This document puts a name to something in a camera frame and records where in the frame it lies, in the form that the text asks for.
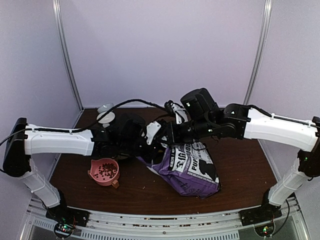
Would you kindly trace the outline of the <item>purple pet food bag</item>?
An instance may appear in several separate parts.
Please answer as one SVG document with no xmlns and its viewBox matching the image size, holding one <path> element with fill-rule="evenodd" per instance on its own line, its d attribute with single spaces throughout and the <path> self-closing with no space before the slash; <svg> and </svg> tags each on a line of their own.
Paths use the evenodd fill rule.
<svg viewBox="0 0 320 240">
<path fill-rule="evenodd" d="M 137 159 L 181 196 L 205 199 L 221 190 L 215 164 L 201 142 L 169 146 L 160 160 Z"/>
</svg>

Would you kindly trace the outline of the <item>pink cat-ear pet bowl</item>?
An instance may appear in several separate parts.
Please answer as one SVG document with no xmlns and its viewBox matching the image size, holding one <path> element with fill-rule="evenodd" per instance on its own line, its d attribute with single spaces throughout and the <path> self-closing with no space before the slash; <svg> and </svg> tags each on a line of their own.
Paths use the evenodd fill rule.
<svg viewBox="0 0 320 240">
<path fill-rule="evenodd" d="M 120 186 L 120 168 L 118 162 L 112 158 L 92 159 L 87 174 L 100 186 L 112 186 L 115 189 Z"/>
</svg>

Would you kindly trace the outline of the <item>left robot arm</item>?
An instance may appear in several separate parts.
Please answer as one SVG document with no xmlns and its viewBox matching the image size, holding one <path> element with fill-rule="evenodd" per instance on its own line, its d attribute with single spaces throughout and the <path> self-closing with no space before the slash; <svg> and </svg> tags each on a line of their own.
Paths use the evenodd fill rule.
<svg viewBox="0 0 320 240">
<path fill-rule="evenodd" d="M 152 152 L 146 122 L 134 114 L 122 114 L 108 127 L 51 128 L 16 120 L 11 133 L 1 144 L 5 152 L 1 171 L 20 179 L 30 192 L 42 200 L 61 222 L 72 218 L 64 194 L 39 171 L 32 156 L 36 154 L 73 154 L 108 158 L 142 157 Z"/>
</svg>

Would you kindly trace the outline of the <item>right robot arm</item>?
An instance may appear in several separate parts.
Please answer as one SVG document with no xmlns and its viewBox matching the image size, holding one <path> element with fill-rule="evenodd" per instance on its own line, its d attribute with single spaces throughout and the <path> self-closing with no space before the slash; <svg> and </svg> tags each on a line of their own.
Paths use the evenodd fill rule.
<svg viewBox="0 0 320 240">
<path fill-rule="evenodd" d="M 231 103 L 218 107 L 206 88 L 185 94 L 180 104 L 169 100 L 164 107 L 176 122 L 170 142 L 192 143 L 206 137 L 267 140 L 299 149 L 289 171 L 267 191 L 267 202 L 256 216 L 268 220 L 307 179 L 320 175 L 320 119 L 299 120 L 268 113 L 255 105 Z"/>
</svg>

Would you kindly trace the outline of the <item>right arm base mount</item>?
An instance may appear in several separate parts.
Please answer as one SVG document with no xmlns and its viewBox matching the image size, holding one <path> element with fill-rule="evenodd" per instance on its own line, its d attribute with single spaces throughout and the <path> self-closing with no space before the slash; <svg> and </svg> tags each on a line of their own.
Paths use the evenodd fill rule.
<svg viewBox="0 0 320 240">
<path fill-rule="evenodd" d="M 282 212 L 278 208 L 265 210 L 262 206 L 239 212 L 242 226 L 253 225 L 255 233 L 262 238 L 270 237 L 275 232 L 275 219 L 281 216 Z"/>
</svg>

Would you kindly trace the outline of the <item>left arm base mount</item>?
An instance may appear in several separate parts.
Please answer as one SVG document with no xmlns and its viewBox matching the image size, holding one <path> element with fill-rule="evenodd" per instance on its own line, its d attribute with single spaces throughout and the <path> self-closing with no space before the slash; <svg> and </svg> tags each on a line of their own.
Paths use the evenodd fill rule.
<svg viewBox="0 0 320 240">
<path fill-rule="evenodd" d="M 86 210 L 69 208 L 64 213 L 53 213 L 50 210 L 46 211 L 45 217 L 54 220 L 56 224 L 53 227 L 53 233 L 59 239 L 70 237 L 76 227 L 86 227 L 90 213 Z"/>
</svg>

